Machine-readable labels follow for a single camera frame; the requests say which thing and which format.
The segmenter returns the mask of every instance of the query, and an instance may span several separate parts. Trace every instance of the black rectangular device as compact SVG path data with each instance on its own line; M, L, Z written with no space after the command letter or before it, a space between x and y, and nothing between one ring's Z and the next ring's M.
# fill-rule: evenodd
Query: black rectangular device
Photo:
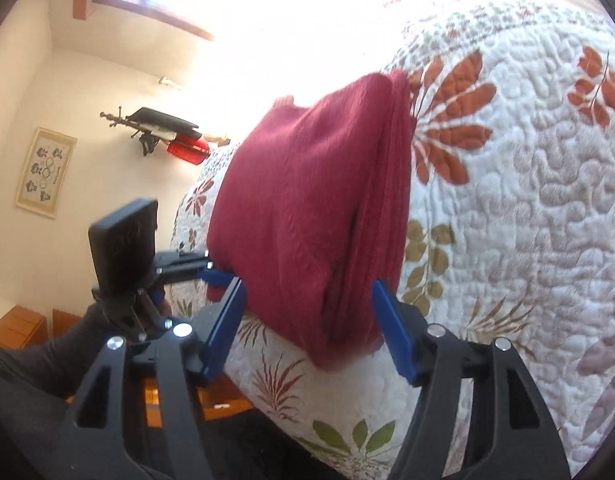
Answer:
M90 226L92 261L103 297L134 290L150 272L157 209L156 200L139 198Z

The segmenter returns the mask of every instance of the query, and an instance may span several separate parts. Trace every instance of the framed picture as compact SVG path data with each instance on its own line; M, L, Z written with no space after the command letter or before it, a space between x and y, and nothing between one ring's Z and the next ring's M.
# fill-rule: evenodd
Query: framed picture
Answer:
M16 205L54 218L59 193L76 144L74 137L39 128L36 131L16 194Z

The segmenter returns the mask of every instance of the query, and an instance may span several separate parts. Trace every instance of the person's arm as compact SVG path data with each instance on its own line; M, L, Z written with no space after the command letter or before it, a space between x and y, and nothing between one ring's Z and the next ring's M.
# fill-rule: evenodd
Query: person's arm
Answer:
M0 368L53 396L74 395L104 343L116 329L94 304L63 336L21 350L0 348Z

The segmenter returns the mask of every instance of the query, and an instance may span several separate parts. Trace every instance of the silver bolt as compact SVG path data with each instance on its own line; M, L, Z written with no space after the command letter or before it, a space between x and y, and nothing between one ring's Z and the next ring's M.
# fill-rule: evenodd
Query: silver bolt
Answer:
M494 341L494 346L505 352L511 348L511 342L507 337L497 337Z
M179 323L174 327L174 335L177 337L187 337L192 333L192 326L189 323Z
M443 337L445 335L445 327L438 323L432 323L428 326L428 334L432 337Z
M116 335L114 337L110 337L106 344L107 348L109 348L110 350L118 350L123 346L124 343L125 339L123 339L123 337L121 337L120 335Z

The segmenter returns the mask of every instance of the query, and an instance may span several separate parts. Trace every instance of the white bedspread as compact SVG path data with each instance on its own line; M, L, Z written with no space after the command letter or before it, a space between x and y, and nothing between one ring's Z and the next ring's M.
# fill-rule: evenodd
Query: white bedspread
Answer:
M615 27L540 0L471 1L411 19L401 10L398 48L376 67L423 83L398 295L463 338L510 338L577 472L615 417ZM232 153L204 164L173 247L204 250ZM171 296L184 314L205 304L201 283ZM323 372L251 317L226 371L352 479L387 476L417 400L384 346ZM464 386L447 471L460 467L467 437Z

